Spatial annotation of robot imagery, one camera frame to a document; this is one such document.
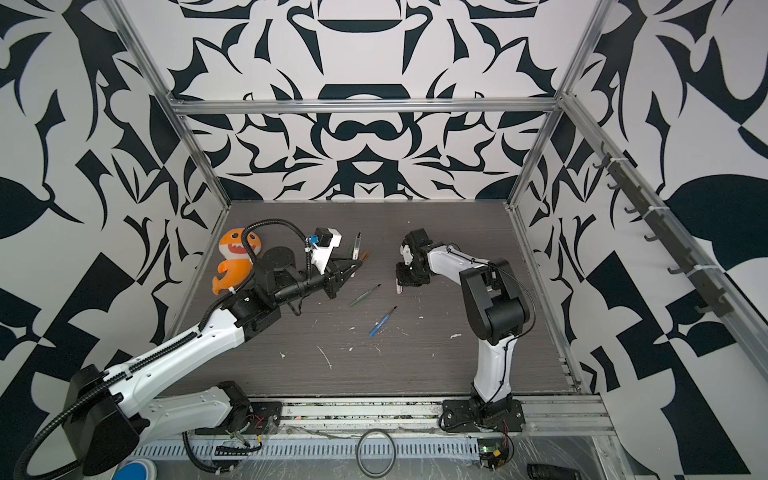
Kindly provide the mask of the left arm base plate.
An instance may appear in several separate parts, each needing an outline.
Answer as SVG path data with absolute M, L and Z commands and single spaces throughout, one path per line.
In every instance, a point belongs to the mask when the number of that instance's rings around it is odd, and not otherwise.
M 267 434 L 280 426 L 283 403 L 280 401 L 252 401 L 245 410 L 231 413 L 222 426 L 199 428 L 196 435 L 225 435 L 235 432 L 243 435 Z

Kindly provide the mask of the dark green pen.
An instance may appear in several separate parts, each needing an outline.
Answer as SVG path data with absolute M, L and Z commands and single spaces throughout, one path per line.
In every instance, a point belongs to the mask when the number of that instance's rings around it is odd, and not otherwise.
M 360 295 L 358 295 L 358 296 L 357 296 L 357 297 L 356 297 L 354 300 L 352 300 L 352 301 L 349 303 L 349 306 L 350 306 L 350 307 L 354 307 L 354 306 L 358 305 L 359 303 L 363 302 L 363 301 L 364 301 L 364 300 L 366 300 L 368 297 L 370 297 L 370 296 L 371 296 L 371 295 L 372 295 L 372 294 L 373 294 L 373 293 L 374 293 L 374 292 L 375 292 L 377 289 L 379 289 L 380 287 L 381 287 L 381 285 L 380 285 L 380 284 L 377 284 L 377 285 L 375 285 L 375 286 L 373 286 L 373 287 L 371 287 L 371 288 L 369 288 L 369 289 L 365 290 L 363 293 L 361 293 Z

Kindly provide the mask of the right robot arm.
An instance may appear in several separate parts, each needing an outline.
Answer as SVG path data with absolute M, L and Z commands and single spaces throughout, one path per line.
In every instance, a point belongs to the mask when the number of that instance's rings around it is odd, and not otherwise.
M 535 306 L 508 261 L 469 255 L 455 244 L 435 242 L 423 229 L 409 232 L 396 264 L 397 287 L 421 287 L 443 276 L 461 287 L 469 326 L 478 339 L 477 371 L 464 408 L 447 407 L 439 426 L 458 431 L 494 429 L 513 416 L 514 348 L 535 324 Z

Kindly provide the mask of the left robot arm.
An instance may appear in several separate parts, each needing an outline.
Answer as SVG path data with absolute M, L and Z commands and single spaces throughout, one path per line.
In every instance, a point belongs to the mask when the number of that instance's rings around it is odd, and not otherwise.
M 255 253 L 250 238 L 267 226 L 286 227 L 300 238 L 303 270 L 296 268 L 291 251 Z M 67 407 L 22 450 L 13 478 L 31 478 L 28 466 L 34 454 L 57 429 L 64 431 L 75 459 L 44 473 L 46 479 L 75 470 L 85 476 L 104 473 L 139 446 L 177 433 L 198 428 L 240 430 L 251 403 L 233 382 L 196 394 L 157 397 L 206 362 L 266 330 L 280 318 L 282 306 L 299 315 L 303 299 L 317 291 L 335 298 L 363 265 L 357 258 L 334 256 L 340 241 L 335 229 L 318 228 L 306 235 L 278 218 L 245 227 L 233 242 L 245 252 L 243 259 L 250 268 L 246 277 L 212 303 L 197 325 L 160 346 L 104 371 L 93 365 L 78 371 L 69 384 Z

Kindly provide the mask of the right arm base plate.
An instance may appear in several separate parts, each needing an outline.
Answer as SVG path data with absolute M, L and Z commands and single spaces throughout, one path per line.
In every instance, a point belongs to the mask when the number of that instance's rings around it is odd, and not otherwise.
M 488 404 L 482 403 L 478 397 L 444 400 L 438 418 L 439 428 L 449 433 L 519 433 L 525 424 L 522 404 L 512 396 Z

